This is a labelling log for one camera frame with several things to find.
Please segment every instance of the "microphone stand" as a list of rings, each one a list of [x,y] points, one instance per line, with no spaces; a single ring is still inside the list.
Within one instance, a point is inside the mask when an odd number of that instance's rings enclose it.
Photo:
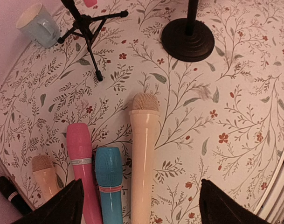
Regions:
[[[184,62],[206,59],[213,51],[215,39],[210,29],[196,20],[199,0],[189,0],[187,19],[169,22],[161,34],[166,52]]]
[[[104,23],[106,22],[107,19],[115,18],[115,17],[121,17],[121,18],[127,17],[128,12],[122,11],[120,13],[102,15],[102,16],[92,18],[89,15],[84,15],[84,14],[81,15],[78,9],[76,8],[74,0],[61,0],[61,2],[70,11],[72,16],[75,18],[75,21],[72,24],[72,28],[68,30],[66,34],[64,34],[62,37],[58,39],[58,43],[61,43],[61,44],[64,43],[65,39],[71,34],[85,38],[86,43],[87,43],[88,52],[90,53],[93,65],[95,67],[96,77],[98,81],[100,82],[103,81],[104,78],[101,74],[101,71],[98,69],[96,60],[92,52],[92,44],[95,41],[97,35],[99,34],[101,28],[104,26]],[[91,23],[96,22],[96,21],[101,21],[101,23],[99,24],[96,31],[92,33],[89,26]],[[75,32],[75,30],[77,29],[80,30],[81,34]]]

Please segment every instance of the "floral tablecloth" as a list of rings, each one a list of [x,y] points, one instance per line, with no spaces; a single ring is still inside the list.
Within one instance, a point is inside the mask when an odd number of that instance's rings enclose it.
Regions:
[[[197,224],[202,178],[253,211],[284,148],[284,0],[203,0],[198,20],[215,36],[205,61],[185,63],[162,48],[163,27],[185,17],[187,0],[99,0],[92,16],[127,9],[107,21],[94,44],[99,83],[82,38],[43,49],[30,44],[0,89],[0,158],[31,203],[44,200],[31,159],[48,154],[60,187],[73,177],[68,124],[84,122],[94,150],[123,156],[124,222],[130,216],[132,130],[129,102],[159,99],[151,223]],[[62,33],[73,22],[55,15]]]

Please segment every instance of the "mug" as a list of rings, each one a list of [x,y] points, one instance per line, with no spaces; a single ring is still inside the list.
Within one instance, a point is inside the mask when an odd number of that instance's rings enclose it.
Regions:
[[[16,28],[45,48],[57,43],[61,35],[53,17],[41,3],[28,8],[18,19]]]

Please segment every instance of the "beige microphone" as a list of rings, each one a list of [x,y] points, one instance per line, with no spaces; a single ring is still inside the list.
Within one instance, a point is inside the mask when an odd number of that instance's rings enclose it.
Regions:
[[[59,192],[56,181],[55,167],[49,156],[38,155],[32,159],[33,175],[38,183],[43,197],[47,202]]]
[[[138,93],[129,112],[132,124],[132,224],[149,224],[154,145],[159,133],[157,98]]]

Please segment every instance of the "microphone band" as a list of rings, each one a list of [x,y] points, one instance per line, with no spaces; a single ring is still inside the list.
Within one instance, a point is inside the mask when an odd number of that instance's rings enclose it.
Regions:
[[[11,200],[12,200],[15,196],[17,196],[18,194],[19,194],[19,193],[17,193],[16,191],[13,192],[13,193],[8,197],[8,201],[11,202]]]
[[[92,158],[84,158],[84,159],[79,159],[79,160],[71,160],[71,165],[76,166],[76,165],[85,165],[85,164],[91,164],[92,163]]]
[[[122,187],[121,185],[116,186],[116,187],[101,187],[99,186],[99,191],[103,193],[116,193],[121,191]]]

